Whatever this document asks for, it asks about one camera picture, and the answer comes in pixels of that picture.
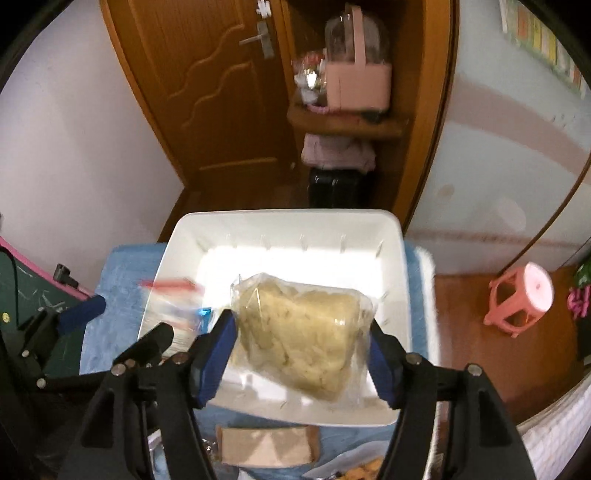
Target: blue tablecloth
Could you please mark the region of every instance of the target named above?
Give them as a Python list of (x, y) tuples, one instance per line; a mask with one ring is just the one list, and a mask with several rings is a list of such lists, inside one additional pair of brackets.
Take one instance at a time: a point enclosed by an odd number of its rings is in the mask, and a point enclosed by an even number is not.
[[(103, 268), (96, 293), (104, 296), (105, 313), (86, 326), (80, 359), (80, 373), (104, 371), (111, 367), (117, 355), (137, 339), (144, 312), (144, 299), (138, 287), (140, 280), (153, 279), (164, 254), (166, 244), (125, 245), (115, 248)], [(412, 350), (428, 358), (427, 329), (425, 324), (423, 281), (420, 260), (412, 245), (405, 243), (408, 285), (411, 300)], [(195, 415), (202, 436), (215, 438), (218, 424), (233, 427), (277, 427), (285, 423), (237, 413), (225, 408), (207, 406)], [(389, 440), (394, 426), (375, 428), (321, 427), (322, 465), (335, 456), (371, 440)], [(167, 478), (163, 458), (157, 458), (157, 478)], [(298, 479), (312, 466), (290, 469), (256, 469), (249, 471), (260, 480)], [(236, 478), (231, 469), (218, 469), (220, 479)]]

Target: metal screw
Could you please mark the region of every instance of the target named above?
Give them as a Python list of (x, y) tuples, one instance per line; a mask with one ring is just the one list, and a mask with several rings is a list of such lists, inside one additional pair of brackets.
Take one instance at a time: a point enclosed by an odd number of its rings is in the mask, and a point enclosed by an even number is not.
[(172, 360), (176, 365), (182, 365), (189, 360), (189, 354), (187, 352), (177, 352), (172, 356)]
[(411, 365), (420, 365), (423, 361), (423, 357), (420, 356), (418, 353), (407, 353), (406, 359), (407, 362)]
[(482, 375), (482, 368), (479, 365), (470, 364), (468, 365), (467, 370), (468, 373), (473, 377), (479, 377)]
[(115, 364), (113, 365), (113, 367), (111, 367), (111, 373), (116, 376), (116, 377), (120, 377), (121, 375), (123, 375), (125, 373), (125, 365), (124, 364)]

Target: white tray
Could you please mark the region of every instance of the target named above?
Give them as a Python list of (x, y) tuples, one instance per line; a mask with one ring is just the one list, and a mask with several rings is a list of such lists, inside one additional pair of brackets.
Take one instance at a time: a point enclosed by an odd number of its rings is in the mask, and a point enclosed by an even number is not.
[[(406, 257), (397, 219), (381, 210), (252, 210), (190, 213), (177, 223), (156, 279), (188, 277), (205, 286), (203, 306), (229, 305), (230, 285), (265, 272), (286, 281), (354, 288), (378, 300), (384, 332), (410, 346)], [(139, 336), (150, 328), (144, 318)], [(368, 376), (362, 408), (306, 397), (230, 365), (219, 407), (269, 419), (327, 426), (378, 426), (396, 420)]]

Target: wooden shelf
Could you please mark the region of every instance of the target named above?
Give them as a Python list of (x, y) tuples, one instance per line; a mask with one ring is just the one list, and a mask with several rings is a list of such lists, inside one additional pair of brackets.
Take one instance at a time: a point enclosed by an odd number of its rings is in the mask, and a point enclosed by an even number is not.
[(342, 135), (367, 140), (401, 138), (408, 125), (408, 119), (396, 117), (388, 117), (379, 124), (371, 124), (354, 114), (314, 113), (301, 103), (300, 93), (297, 90), (287, 111), (287, 121), (296, 130), (309, 134)]

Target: door handle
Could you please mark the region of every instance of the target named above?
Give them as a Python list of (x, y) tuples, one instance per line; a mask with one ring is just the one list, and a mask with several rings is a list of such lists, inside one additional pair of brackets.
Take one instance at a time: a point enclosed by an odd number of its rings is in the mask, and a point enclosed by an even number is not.
[(245, 45), (247, 43), (252, 43), (257, 40), (262, 40), (263, 37), (264, 37), (264, 35), (255, 35), (254, 37), (248, 37), (248, 38), (245, 38), (244, 40), (239, 41), (238, 45)]
[(260, 41), (263, 57), (265, 57), (266, 59), (272, 59), (273, 57), (275, 57), (275, 52), (273, 51), (273, 42), (271, 41), (271, 36), (269, 35), (269, 27), (267, 26), (267, 22), (257, 22), (256, 31), (258, 35), (255, 35), (254, 37), (245, 38), (244, 40), (239, 41), (238, 45), (246, 45), (254, 41)]

